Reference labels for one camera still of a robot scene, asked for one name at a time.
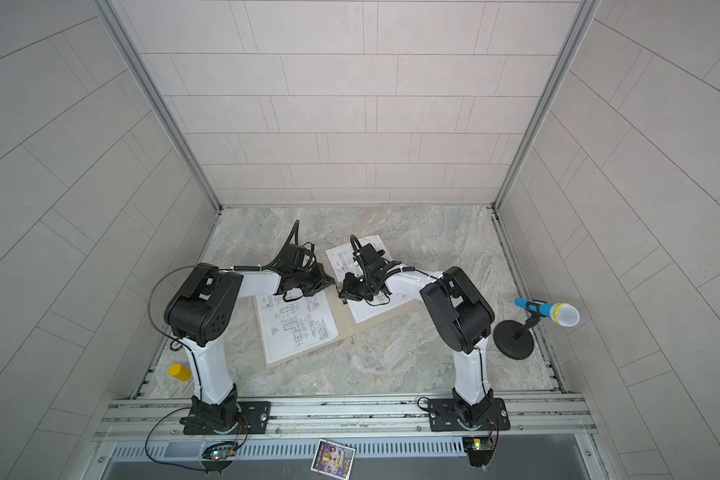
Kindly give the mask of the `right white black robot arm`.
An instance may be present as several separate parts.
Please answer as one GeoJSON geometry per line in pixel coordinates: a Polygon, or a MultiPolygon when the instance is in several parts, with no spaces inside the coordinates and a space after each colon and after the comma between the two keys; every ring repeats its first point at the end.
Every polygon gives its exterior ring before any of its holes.
{"type": "Polygon", "coordinates": [[[468,275],[456,266],[427,272],[388,260],[382,250],[354,235],[350,246],[361,273],[345,275],[339,298],[369,303],[384,294],[422,302],[453,353],[453,400],[445,411],[455,416],[464,430],[508,430],[506,407],[494,396],[487,376],[487,347],[495,313],[468,275]]]}

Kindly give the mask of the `printed drawing sheet top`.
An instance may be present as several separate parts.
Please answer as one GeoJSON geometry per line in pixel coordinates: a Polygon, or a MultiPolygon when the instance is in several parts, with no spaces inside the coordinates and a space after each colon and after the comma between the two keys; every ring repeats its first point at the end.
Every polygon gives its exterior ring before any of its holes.
{"type": "Polygon", "coordinates": [[[324,292],[292,302],[279,296],[260,295],[255,304],[267,366],[328,345],[339,337],[324,292]]]}

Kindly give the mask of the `beige cardboard folder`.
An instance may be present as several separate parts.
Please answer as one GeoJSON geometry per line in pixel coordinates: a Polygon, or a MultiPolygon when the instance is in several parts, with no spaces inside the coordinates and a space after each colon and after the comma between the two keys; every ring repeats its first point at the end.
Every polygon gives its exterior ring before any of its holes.
{"type": "Polygon", "coordinates": [[[400,295],[392,295],[390,297],[380,295],[371,301],[371,303],[366,303],[364,301],[343,302],[338,297],[337,290],[333,286],[321,292],[324,292],[328,298],[331,312],[339,331],[338,339],[328,345],[347,339],[355,334],[387,322],[399,315],[413,310],[414,307],[418,305],[418,303],[413,299],[400,295]]]}

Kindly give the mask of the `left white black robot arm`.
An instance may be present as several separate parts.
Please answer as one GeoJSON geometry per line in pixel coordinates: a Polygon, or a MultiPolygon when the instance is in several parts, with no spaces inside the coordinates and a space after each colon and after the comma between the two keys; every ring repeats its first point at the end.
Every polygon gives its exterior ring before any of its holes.
{"type": "Polygon", "coordinates": [[[170,330],[154,329],[185,349],[194,382],[186,435],[225,434],[244,426],[238,392],[220,339],[238,299],[274,295],[285,302],[312,297],[335,280],[317,261],[312,243],[299,242],[295,221],[276,257],[265,265],[219,268],[209,263],[185,267],[189,272],[165,307],[170,330]]]}

